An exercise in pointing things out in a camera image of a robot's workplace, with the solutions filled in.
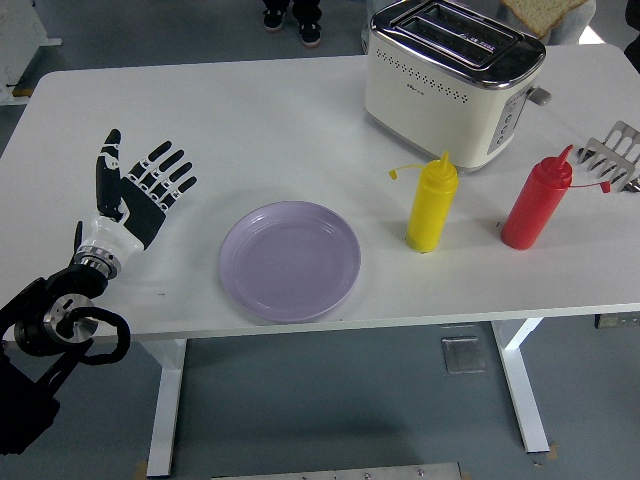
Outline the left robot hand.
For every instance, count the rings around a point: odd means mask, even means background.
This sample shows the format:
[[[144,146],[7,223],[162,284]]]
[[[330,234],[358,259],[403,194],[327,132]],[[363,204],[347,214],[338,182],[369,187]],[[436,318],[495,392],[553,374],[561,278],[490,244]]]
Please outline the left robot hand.
[[[166,141],[126,173],[120,171],[121,132],[111,130],[96,160],[96,207],[92,234],[77,255],[99,249],[122,262],[131,252],[147,249],[166,220],[168,210],[196,183],[185,152]]]

